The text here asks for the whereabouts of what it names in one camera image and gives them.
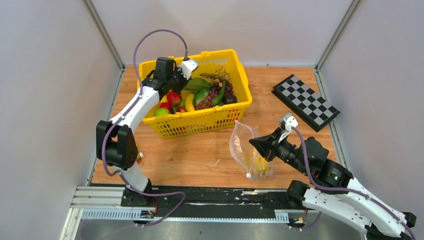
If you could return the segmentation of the clear zip top bag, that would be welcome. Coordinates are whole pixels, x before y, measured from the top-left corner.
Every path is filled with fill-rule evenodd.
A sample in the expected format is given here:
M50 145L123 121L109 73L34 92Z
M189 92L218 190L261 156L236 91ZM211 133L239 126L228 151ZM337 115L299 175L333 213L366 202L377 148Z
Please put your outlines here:
M248 180L265 180L275 177L275 168L273 163L269 162L269 171L266 174L252 173L252 164L256 157L261 157L257 150L249 143L250 139L260 136L259 131L250 125L244 124L238 120L229 140L229 151L232 158L240 164L245 170L245 176Z

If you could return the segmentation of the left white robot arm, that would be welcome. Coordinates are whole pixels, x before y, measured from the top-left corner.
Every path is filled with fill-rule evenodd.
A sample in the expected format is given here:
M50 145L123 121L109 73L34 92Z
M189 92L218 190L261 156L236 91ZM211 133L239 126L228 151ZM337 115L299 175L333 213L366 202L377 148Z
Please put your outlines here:
M149 206L155 194L151 181L137 165L139 154L135 131L147 113L170 91L180 93L198 68L188 57L177 65L169 57L159 57L155 68L140 81L140 86L128 104L110 120L96 125L96 156L109 176L119 175L125 183L124 200L135 200Z

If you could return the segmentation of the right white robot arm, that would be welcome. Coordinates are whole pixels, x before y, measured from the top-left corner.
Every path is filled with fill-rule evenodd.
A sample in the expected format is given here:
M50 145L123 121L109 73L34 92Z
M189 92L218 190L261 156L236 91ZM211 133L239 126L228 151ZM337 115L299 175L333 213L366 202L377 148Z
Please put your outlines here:
M278 127L273 133L252 138L249 143L267 161L278 158L305 175L309 183L292 180L285 192L292 209L305 207L331 216L357 230L368 240L415 240L412 228L417 217L398 211L379 200L341 164L328 158L329 151L314 137L300 147L288 142L288 133Z

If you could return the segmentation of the green leafy vegetable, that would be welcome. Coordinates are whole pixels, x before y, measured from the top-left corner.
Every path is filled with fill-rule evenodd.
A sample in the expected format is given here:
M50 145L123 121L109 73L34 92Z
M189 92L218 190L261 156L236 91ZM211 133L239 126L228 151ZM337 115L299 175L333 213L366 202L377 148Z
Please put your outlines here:
M196 78L190 79L188 83L186 84L186 86L183 88L183 90L198 92L204 89L210 89L211 87L212 87L212 83L206 81L203 78L196 77Z

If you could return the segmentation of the yellow banana bunch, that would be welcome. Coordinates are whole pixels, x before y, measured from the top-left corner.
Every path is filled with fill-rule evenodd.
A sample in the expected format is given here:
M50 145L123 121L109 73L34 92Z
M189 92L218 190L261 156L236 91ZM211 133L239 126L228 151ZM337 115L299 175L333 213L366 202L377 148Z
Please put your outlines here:
M263 157L257 156L253 160L253 164L251 166L251 171L255 175L266 174L270 170L269 162L266 161Z

